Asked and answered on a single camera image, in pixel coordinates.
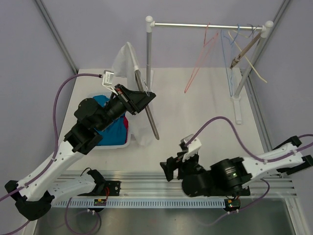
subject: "white tabletop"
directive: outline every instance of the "white tabletop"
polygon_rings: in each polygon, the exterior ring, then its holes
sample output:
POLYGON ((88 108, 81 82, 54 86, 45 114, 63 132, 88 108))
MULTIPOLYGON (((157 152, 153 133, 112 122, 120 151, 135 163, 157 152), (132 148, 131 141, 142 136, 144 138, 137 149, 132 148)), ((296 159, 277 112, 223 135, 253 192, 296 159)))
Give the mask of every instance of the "white tabletop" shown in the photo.
MULTIPOLYGON (((103 69, 81 69, 79 73, 102 73, 103 69)), ((162 172, 159 162, 176 156, 180 151, 180 140, 198 129, 209 119, 225 116, 235 123, 233 104, 229 97, 225 68, 202 68, 188 92, 184 88, 190 78, 192 68, 154 69, 153 91, 156 98, 152 101, 154 118, 160 140, 149 146, 139 146, 135 140, 126 148, 113 150, 92 150, 83 159, 69 167, 67 173, 82 171, 86 167, 97 170, 122 172, 162 172)), ((234 74, 241 79, 239 69, 234 74)), ((113 84, 126 85, 125 78, 114 78, 113 84)), ((61 139, 76 123, 74 112, 78 104, 90 94, 107 92, 101 80, 95 77, 79 77, 68 105, 61 139)), ((241 92, 242 125, 236 125, 238 133, 247 148, 255 153, 263 153, 261 140, 253 118, 245 88, 241 92)), ((202 143, 200 164, 206 169, 226 158, 246 156, 239 146, 229 124, 217 120, 207 126, 199 135, 202 143)))

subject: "metal floor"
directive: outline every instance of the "metal floor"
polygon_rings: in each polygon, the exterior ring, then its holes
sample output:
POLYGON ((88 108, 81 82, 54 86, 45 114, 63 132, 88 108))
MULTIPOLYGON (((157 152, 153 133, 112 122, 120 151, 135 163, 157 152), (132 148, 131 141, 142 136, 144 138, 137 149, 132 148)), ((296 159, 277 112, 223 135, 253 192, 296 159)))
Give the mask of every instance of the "metal floor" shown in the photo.
MULTIPOLYGON (((251 202, 243 199, 242 205, 251 202)), ((69 224, 78 233, 88 232, 95 223, 90 213, 73 216, 83 209, 70 209, 69 224)), ((70 235, 64 223, 65 209, 52 208, 36 226, 35 235, 70 235)), ((206 227, 225 213, 222 209, 104 209, 98 235, 293 235, 286 204, 280 199, 263 199, 255 206, 232 214, 206 227)))

